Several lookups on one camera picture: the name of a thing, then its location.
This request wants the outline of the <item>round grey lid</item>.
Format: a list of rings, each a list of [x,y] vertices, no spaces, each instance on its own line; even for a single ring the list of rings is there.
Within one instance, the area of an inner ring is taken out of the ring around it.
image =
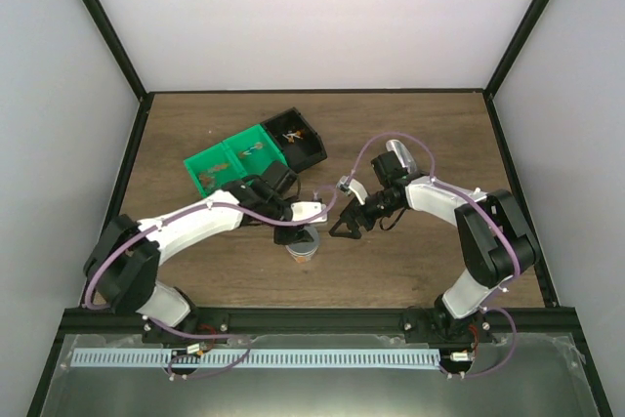
[[[314,253],[320,245],[318,230],[314,227],[304,227],[300,232],[302,236],[298,241],[290,243],[286,249],[295,255],[305,256]]]

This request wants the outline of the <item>clear plastic cup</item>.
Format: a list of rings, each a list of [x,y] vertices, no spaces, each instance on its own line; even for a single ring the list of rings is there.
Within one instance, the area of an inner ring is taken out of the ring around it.
[[[318,246],[309,243],[291,244],[286,246],[286,250],[296,263],[304,264],[313,258]]]

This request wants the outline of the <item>metal scoop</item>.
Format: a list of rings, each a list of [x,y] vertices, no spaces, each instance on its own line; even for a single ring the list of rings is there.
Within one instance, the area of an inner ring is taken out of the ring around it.
[[[385,148],[387,151],[393,152],[400,165],[407,171],[408,174],[413,174],[418,171],[418,166],[414,156],[410,153],[406,145],[397,139],[391,139],[386,141]]]

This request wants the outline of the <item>green bin with lollipop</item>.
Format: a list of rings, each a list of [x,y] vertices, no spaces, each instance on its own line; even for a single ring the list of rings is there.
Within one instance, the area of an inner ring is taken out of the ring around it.
[[[262,142],[264,148],[241,159],[239,153],[256,142]],[[228,146],[239,158],[241,165],[246,171],[245,176],[262,175],[274,161],[279,161],[284,165],[287,164],[281,150],[260,124],[225,139],[223,144]]]

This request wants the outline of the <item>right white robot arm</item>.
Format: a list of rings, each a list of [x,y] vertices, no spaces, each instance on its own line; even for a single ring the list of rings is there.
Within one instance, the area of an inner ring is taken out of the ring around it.
[[[437,335],[454,342],[469,329],[468,318],[482,310],[496,291],[542,259],[542,250],[513,195],[504,189],[484,192],[441,182],[405,164],[393,151],[371,161],[382,186],[368,193],[353,175],[337,188],[353,199],[330,235],[361,238],[385,218],[411,210],[432,215],[457,228],[464,270],[435,301],[431,322]]]

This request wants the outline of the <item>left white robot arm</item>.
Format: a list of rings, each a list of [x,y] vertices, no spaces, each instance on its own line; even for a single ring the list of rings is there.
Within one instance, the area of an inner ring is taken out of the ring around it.
[[[177,342],[191,341],[199,331],[197,308],[180,289],[159,280],[159,269],[189,247],[253,222],[272,227],[276,244],[308,239],[305,227],[325,222],[327,207],[319,197],[289,195],[297,181],[295,173],[274,162],[262,174],[228,181],[168,214],[138,221],[117,216],[85,263],[84,308],[136,313]]]

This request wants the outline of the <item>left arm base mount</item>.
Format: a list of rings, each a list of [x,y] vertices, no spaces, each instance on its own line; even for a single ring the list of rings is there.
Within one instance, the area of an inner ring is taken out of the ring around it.
[[[147,343],[190,344],[206,341],[206,336],[209,336],[210,341],[221,343],[229,339],[227,332],[204,322],[198,313],[190,313],[177,326],[165,328],[159,321],[154,321],[145,314],[142,315],[142,320],[144,321],[144,341]]]

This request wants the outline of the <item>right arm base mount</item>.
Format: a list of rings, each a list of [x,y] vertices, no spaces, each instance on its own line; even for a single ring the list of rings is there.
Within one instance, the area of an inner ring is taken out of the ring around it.
[[[427,343],[433,347],[465,346],[475,339],[486,342],[491,334],[481,325],[482,317],[473,314],[464,319],[453,319],[443,311],[430,308],[411,308],[403,311],[400,326],[407,342]]]

